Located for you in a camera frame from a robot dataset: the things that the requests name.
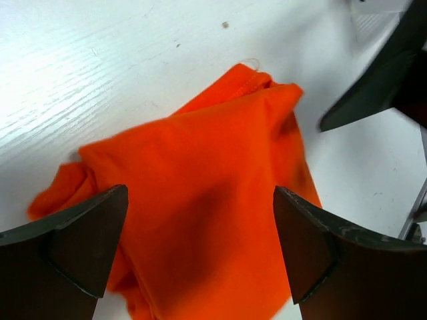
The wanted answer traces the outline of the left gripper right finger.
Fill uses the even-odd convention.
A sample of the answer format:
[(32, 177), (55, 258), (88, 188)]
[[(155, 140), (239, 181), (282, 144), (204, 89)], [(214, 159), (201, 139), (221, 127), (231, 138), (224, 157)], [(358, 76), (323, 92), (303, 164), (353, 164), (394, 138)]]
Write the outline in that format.
[(304, 319), (425, 319), (426, 246), (325, 211), (284, 187), (274, 219)]

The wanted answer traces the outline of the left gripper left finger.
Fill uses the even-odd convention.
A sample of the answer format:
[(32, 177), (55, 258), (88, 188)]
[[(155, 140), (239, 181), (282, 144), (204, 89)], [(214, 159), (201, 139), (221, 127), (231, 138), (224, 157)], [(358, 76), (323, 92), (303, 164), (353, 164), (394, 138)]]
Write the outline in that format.
[(128, 208), (116, 185), (1, 233), (2, 319), (91, 319), (104, 296)]

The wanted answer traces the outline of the orange t shirt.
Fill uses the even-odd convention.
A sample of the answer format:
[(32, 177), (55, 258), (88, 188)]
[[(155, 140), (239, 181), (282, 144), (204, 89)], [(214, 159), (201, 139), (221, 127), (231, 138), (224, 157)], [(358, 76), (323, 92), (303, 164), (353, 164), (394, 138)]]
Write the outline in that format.
[(107, 287), (133, 319), (270, 319), (290, 298), (274, 189), (320, 204), (294, 114), (302, 94), (237, 64), (169, 117), (81, 147), (28, 215), (124, 184)]

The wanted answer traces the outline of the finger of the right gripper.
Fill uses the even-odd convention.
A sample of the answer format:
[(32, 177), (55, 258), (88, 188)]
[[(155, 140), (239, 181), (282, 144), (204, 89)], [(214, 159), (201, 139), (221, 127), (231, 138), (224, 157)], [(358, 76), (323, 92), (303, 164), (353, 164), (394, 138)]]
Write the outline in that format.
[(410, 1), (360, 78), (319, 122), (329, 131), (395, 108), (426, 126), (426, 2)]

